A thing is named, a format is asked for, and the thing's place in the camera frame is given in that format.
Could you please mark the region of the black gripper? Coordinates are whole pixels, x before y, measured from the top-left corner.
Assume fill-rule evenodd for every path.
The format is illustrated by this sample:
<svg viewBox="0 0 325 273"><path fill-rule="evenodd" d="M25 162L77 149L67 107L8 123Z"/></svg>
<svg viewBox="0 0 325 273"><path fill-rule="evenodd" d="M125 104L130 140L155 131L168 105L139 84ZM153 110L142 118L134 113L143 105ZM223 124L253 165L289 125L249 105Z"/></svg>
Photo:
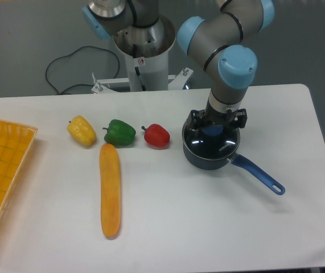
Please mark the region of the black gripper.
<svg viewBox="0 0 325 273"><path fill-rule="evenodd" d="M233 131L237 131L246 126L248 115L246 109L236 111L229 109L227 112L221 113L207 104L205 110L191 110L190 118L190 132L192 133L210 125L230 125Z"/></svg>

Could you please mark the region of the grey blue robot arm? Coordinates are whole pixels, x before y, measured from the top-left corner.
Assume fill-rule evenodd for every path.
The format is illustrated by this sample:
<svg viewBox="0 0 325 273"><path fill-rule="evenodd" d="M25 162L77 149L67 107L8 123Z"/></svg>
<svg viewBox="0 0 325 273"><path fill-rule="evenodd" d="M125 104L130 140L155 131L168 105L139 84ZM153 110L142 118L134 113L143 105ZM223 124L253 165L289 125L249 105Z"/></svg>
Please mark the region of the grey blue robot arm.
<svg viewBox="0 0 325 273"><path fill-rule="evenodd" d="M86 22L100 39L113 38L124 54L133 91L167 88L167 56L174 44L213 80L203 124L234 120L257 68L257 58L241 45L274 18L272 1L220 1L213 20L198 16L175 30L157 1L90 1Z"/></svg>

